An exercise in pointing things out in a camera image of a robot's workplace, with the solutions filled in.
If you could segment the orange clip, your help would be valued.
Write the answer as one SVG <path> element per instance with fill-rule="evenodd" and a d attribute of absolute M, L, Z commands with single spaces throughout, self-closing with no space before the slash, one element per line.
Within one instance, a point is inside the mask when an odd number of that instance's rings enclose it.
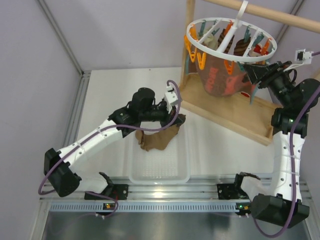
<path fill-rule="evenodd" d="M 234 67 L 235 67 L 235 62 L 234 61 L 229 61 L 229 60 L 224 60 L 223 61 L 224 63 L 224 66 L 225 66 L 225 69 L 228 73 L 228 75 L 233 75 L 233 72 L 234 72 Z"/>

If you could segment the tan sock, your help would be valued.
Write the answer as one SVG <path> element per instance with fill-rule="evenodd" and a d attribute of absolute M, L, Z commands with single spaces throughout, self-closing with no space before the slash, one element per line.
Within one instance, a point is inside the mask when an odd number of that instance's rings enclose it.
<path fill-rule="evenodd" d="M 147 152 L 152 149 L 163 151 L 178 134 L 179 130 L 180 128 L 177 125 L 170 126 L 153 134 L 145 134 L 143 130 L 136 130 L 135 138 L 142 150 Z"/>

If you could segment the dark brown sock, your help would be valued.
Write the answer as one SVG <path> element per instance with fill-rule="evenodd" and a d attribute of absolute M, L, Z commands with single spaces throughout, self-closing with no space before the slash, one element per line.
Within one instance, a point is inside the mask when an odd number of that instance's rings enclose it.
<path fill-rule="evenodd" d="M 186 115 L 179 114 L 175 120 L 175 125 L 179 128 L 181 125 L 183 125 L 185 123 L 185 121 L 186 121 Z"/>

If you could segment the white round clip hanger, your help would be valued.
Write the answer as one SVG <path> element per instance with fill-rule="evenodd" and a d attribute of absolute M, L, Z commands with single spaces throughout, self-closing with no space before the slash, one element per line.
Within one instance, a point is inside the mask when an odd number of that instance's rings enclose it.
<path fill-rule="evenodd" d="M 203 69 L 207 54 L 228 61 L 244 63 L 258 63 L 270 59 L 277 50 L 277 42 L 265 30 L 248 22 L 242 21 L 242 17 L 248 5 L 249 3 L 246 0 L 241 3 L 235 19 L 208 17 L 191 22 L 186 27 L 186 34 L 184 35 L 184 45 L 189 54 L 190 60 L 194 62 L 195 59 L 197 59 L 200 68 Z M 231 49 L 233 39 L 241 27 L 246 27 L 242 39 L 245 41 L 250 39 L 250 43 L 243 56 L 229 54 L 226 50 Z M 221 43 L 218 43 L 217 50 L 213 50 L 202 45 L 203 41 L 210 33 L 215 36 L 218 32 L 222 33 L 222 41 Z M 250 57 L 250 50 L 257 44 L 262 44 L 262 46 L 268 47 L 268 55 Z"/>

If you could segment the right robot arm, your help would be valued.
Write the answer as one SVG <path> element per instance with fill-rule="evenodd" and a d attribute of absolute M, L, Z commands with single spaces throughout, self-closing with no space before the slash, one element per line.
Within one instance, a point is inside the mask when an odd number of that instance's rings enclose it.
<path fill-rule="evenodd" d="M 251 173 L 236 175 L 233 192 L 238 198 L 248 197 L 251 215 L 284 229 L 292 228 L 305 220 L 310 208 L 302 203 L 300 193 L 301 152 L 308 131 L 308 112 L 320 97 L 320 82 L 307 78 L 295 83 L 290 78 L 291 61 L 270 65 L 245 64 L 248 79 L 260 89 L 269 88 L 281 107 L 271 117 L 273 128 L 274 165 L 269 187 Z"/>

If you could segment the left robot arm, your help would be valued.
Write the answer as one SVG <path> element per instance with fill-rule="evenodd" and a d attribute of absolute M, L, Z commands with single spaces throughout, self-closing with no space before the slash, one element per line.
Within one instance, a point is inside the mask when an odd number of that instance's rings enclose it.
<path fill-rule="evenodd" d="M 139 88 L 126 106 L 115 110 L 91 133 L 59 150 L 49 149 L 44 155 L 43 182 L 49 181 L 52 192 L 61 198 L 75 191 L 109 198 L 113 194 L 113 182 L 105 173 L 81 176 L 77 167 L 134 131 L 160 134 L 172 126 L 181 126 L 186 118 L 180 114 L 179 87 L 172 80 L 166 84 L 166 92 L 159 103 L 156 103 L 152 89 Z"/>

